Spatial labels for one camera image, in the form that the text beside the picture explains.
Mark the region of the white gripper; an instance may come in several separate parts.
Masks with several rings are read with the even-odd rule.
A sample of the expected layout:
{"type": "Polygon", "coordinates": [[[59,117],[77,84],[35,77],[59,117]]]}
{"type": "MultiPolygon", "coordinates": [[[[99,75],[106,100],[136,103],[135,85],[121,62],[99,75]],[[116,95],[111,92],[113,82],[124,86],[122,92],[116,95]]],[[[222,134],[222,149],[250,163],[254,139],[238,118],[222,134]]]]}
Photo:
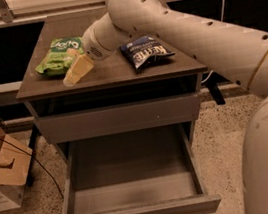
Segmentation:
{"type": "Polygon", "coordinates": [[[111,56],[112,52],[104,48],[95,36],[94,27],[89,27],[82,36],[82,49],[87,54],[79,55],[65,75],[63,84],[72,87],[94,67],[93,60],[102,61],[111,56]]]}

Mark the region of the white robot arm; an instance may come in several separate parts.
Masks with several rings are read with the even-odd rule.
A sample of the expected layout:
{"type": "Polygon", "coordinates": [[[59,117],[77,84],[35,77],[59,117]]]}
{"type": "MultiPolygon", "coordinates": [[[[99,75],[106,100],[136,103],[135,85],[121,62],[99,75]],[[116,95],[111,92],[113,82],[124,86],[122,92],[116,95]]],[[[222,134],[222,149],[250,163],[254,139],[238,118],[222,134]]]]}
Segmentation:
{"type": "Polygon", "coordinates": [[[65,78],[72,86],[96,60],[138,35],[158,37],[210,70],[261,97],[243,143],[245,214],[268,214],[268,32],[166,9],[158,0],[109,0],[83,35],[83,53],[65,78]]]}

